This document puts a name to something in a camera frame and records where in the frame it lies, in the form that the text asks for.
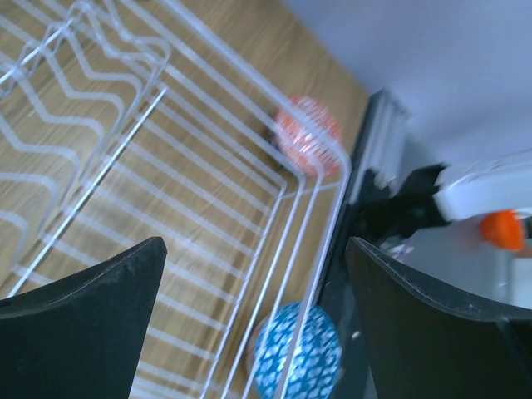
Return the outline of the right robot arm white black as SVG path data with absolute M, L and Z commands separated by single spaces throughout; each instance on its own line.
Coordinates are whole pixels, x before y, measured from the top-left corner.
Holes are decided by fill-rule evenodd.
M 476 216 L 531 211 L 531 152 L 413 170 L 400 189 L 358 202 L 351 235 L 373 244 Z

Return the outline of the white wire dish rack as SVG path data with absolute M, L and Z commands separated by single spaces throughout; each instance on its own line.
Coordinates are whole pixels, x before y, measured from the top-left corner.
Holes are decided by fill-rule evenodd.
M 342 144 L 292 96 L 325 105 Z M 287 398 L 367 100 L 279 1 L 2 2 L 1 301 L 161 237 L 127 398 L 259 398 L 248 340 L 298 303 Z M 279 108 L 333 175 L 272 145 Z

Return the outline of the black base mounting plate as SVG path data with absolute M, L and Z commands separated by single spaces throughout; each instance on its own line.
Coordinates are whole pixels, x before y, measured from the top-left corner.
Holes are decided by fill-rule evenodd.
M 355 185 L 357 178 L 363 176 L 359 169 L 373 124 L 377 98 L 376 94 L 370 97 L 351 152 L 352 172 L 328 247 L 324 269 L 320 276 L 321 286 L 317 295 L 317 304 L 331 318 L 342 349 L 340 373 L 331 394 L 332 398 L 364 398 L 367 395 L 367 377 L 370 367 L 362 338 L 357 303 L 347 270 L 345 249 L 348 230 L 351 227 L 352 203 L 358 197 L 358 189 Z

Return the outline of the aluminium frame rail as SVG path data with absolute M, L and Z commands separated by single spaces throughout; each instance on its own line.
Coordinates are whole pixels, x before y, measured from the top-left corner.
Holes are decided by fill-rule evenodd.
M 380 90 L 373 99 L 375 107 L 360 169 L 374 174 L 378 189 L 395 191 L 406 143 L 406 122 L 411 114 L 388 89 Z

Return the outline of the blue patterned bowl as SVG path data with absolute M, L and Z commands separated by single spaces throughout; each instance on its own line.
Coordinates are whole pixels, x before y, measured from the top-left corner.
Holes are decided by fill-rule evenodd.
M 288 355 L 299 313 L 298 303 L 277 310 L 265 344 L 268 325 L 265 317 L 253 330 L 246 345 L 246 372 L 258 364 L 252 391 L 259 398 L 273 398 Z M 328 314 L 319 306 L 308 310 L 306 323 L 294 351 L 288 374 L 287 398 L 329 398 L 341 369 L 342 347 L 337 330 Z

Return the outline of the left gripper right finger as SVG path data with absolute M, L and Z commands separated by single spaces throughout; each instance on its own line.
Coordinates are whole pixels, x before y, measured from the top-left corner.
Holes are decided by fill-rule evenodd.
M 469 293 L 352 237 L 347 267 L 380 398 L 529 398 L 531 311 Z

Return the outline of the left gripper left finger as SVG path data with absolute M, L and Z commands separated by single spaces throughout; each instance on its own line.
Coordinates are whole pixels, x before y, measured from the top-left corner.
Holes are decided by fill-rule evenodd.
M 1 301 L 3 398 L 127 398 L 167 248 L 148 238 Z

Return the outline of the red white patterned bowl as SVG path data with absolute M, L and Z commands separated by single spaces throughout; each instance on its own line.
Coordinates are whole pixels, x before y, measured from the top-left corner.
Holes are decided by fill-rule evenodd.
M 325 105 L 311 96 L 292 96 L 290 101 L 319 125 L 333 141 L 342 144 L 340 126 Z M 313 178 L 318 177 L 317 164 L 323 168 L 324 178 L 337 171 L 338 162 L 334 153 L 289 111 L 279 108 L 274 116 L 274 122 L 271 143 L 297 170 Z

